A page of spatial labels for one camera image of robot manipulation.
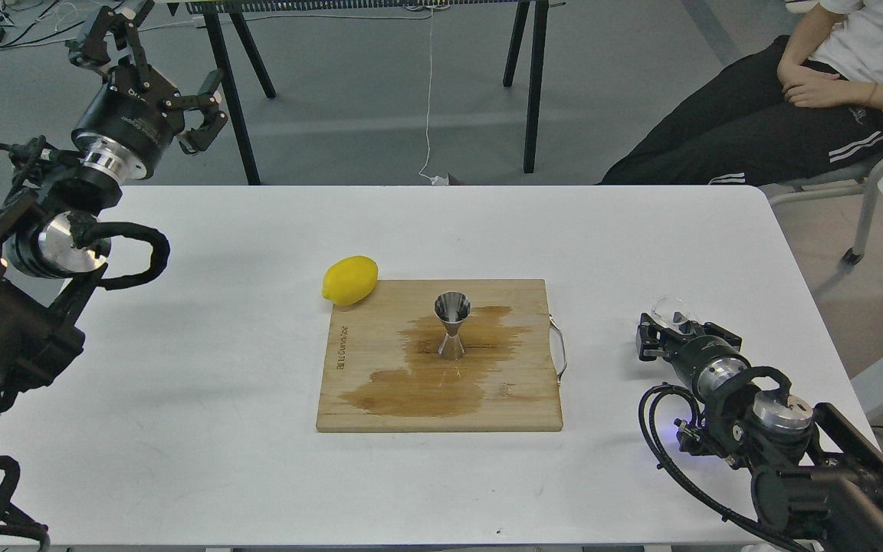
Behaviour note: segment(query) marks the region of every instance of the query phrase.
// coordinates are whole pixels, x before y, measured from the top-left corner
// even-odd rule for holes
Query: jigger
[[[462,339],[458,336],[458,328],[472,311],[472,304],[465,294],[445,292],[435,299],[435,315],[445,325],[445,339],[438,347],[442,359],[459,360],[465,354]]]

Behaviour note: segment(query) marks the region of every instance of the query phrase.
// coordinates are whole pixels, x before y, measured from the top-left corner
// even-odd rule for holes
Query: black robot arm
[[[154,174],[174,136],[183,151],[197,153],[227,119],[216,93],[220,72],[211,72],[196,95],[184,97],[148,64],[137,25],[151,8],[151,0],[137,11],[101,8],[70,42],[71,62],[102,77],[71,133],[76,149],[58,149],[42,136],[26,144],[0,143],[14,168],[0,207],[0,412],[18,394],[52,384],[83,352],[85,336],[74,325],[97,288],[143,285],[167,267],[165,235],[132,222],[100,222],[101,211],[119,202],[125,181]],[[113,62],[108,35],[118,52]],[[185,129],[186,111],[203,114],[199,128]],[[115,237],[150,244],[149,267],[105,278]],[[66,286],[52,304],[39,304],[6,278],[9,265],[34,277],[67,280]],[[17,462],[0,457],[0,472],[0,534],[34,538],[45,548],[46,525],[11,503]]]
[[[814,406],[792,395],[792,383],[770,366],[751,366],[740,338],[718,325],[678,315],[656,320],[645,312],[637,332],[640,360],[670,363],[684,387],[656,386],[640,402],[649,448],[683,489],[744,530],[786,550],[806,552],[795,539],[818,541],[828,552],[883,552],[883,454],[833,405]],[[777,384],[763,390],[754,380]],[[718,504],[687,479],[655,429],[656,404],[676,395],[691,408],[676,420],[679,448],[717,455],[751,473],[757,521]],[[820,446],[821,433],[837,452]],[[809,458],[812,465],[800,465]]]

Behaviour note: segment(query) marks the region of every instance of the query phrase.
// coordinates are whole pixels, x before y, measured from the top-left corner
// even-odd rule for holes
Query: white stripe
[[[745,172],[729,172],[726,175],[709,179],[707,184],[721,184],[721,182],[740,182],[740,184],[745,184]]]
[[[873,139],[872,141],[870,141],[870,143],[862,143],[861,146],[857,146],[854,149],[847,151],[847,153],[842,153],[840,155],[831,156],[830,162],[834,163],[836,161],[840,161],[841,159],[848,158],[851,155],[854,155],[855,153],[857,153],[858,151],[863,150],[863,148],[865,148],[865,147],[874,146],[874,144],[879,143],[879,141],[881,141],[881,140],[883,140],[883,134],[882,134],[882,136],[876,137],[876,139]]]
[[[883,132],[881,132],[880,130],[876,130],[873,133],[873,135],[866,137],[864,140],[852,141],[851,143],[848,143],[847,146],[841,146],[841,147],[838,147],[837,149],[834,149],[833,151],[831,151],[830,156],[832,157],[834,155],[844,153],[844,151],[847,151],[847,150],[849,150],[849,148],[852,148],[855,146],[861,146],[862,143],[867,143],[868,141],[873,140],[874,137],[880,136],[880,135],[883,135]]]

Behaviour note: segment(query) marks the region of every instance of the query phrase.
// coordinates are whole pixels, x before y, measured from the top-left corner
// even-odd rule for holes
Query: lemon
[[[329,266],[322,279],[322,297],[345,307],[367,297],[377,285],[377,263],[363,255]]]

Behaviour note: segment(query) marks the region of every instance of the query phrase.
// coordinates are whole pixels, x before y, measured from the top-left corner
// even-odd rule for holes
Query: wet stain
[[[404,336],[404,361],[397,370],[380,370],[354,391],[340,395],[348,404],[372,415],[404,417],[463,416],[479,411],[486,397],[483,382],[498,371],[498,363],[511,360],[526,326],[506,326],[510,307],[478,307],[459,329],[465,356],[445,360],[438,346],[445,329],[434,314],[409,322]],[[512,385],[497,390],[512,397]]]

